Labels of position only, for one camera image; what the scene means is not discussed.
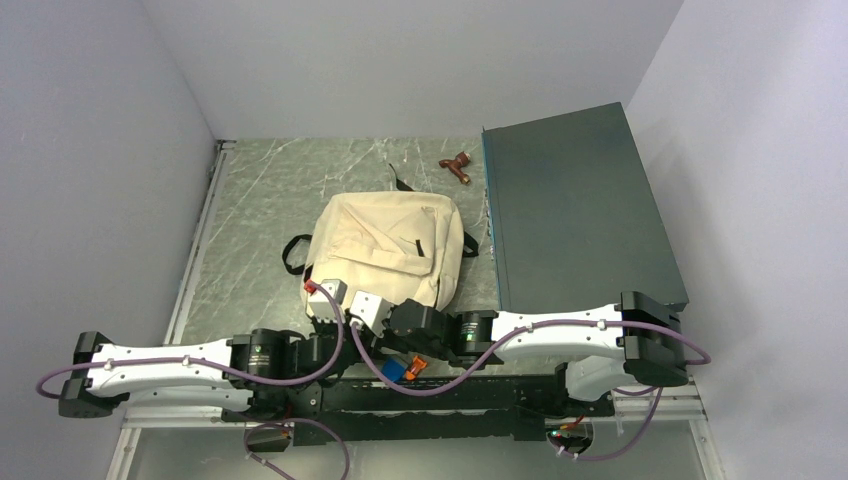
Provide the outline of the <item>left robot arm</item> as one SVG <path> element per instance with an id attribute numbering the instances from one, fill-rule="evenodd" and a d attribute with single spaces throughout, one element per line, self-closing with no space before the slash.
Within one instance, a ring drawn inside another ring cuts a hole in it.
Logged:
<path id="1" fill-rule="evenodd" d="M 318 322 L 305 336 L 255 329 L 201 344 L 118 345 L 83 332 L 57 396 L 65 418 L 110 416 L 121 406 L 209 406 L 253 419 L 281 418 L 300 394 L 325 386 L 359 359 L 348 328 Z"/>

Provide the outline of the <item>blue eraser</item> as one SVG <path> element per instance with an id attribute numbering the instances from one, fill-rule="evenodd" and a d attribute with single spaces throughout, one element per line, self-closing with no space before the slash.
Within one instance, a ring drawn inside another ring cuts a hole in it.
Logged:
<path id="1" fill-rule="evenodd" d="M 387 358 L 381 367 L 381 373 L 392 383 L 404 379 L 407 365 L 395 358 Z"/>

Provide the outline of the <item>orange pencil sharpener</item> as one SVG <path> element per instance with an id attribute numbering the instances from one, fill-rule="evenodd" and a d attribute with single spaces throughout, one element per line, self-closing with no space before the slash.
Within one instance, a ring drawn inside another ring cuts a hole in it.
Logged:
<path id="1" fill-rule="evenodd" d="M 421 374 L 424 369 L 427 368 L 427 366 L 428 362 L 426 360 L 424 360 L 420 356 L 414 356 L 410 364 L 406 368 L 403 374 L 403 378 L 406 381 L 413 381 Z"/>

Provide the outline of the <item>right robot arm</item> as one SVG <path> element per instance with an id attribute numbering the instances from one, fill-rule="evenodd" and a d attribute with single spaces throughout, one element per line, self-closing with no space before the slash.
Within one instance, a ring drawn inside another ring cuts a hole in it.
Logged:
<path id="1" fill-rule="evenodd" d="M 450 315 L 408 299 L 366 325 L 379 348 L 423 354 L 470 373 L 527 358 L 562 358 L 564 379 L 550 392 L 564 415 L 630 382 L 667 388 L 688 381 L 677 313 L 636 291 L 594 309 L 548 314 Z"/>

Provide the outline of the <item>beige canvas backpack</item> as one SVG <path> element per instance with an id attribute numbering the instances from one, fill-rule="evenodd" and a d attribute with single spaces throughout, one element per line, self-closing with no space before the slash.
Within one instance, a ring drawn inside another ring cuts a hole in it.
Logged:
<path id="1" fill-rule="evenodd" d="M 344 308 L 365 291 L 394 304 L 411 299 L 443 309 L 456 293 L 463 259 L 479 253 L 451 198 L 397 181 L 391 191 L 332 196 L 313 231 L 292 237 L 281 259 L 304 282 L 344 282 Z"/>

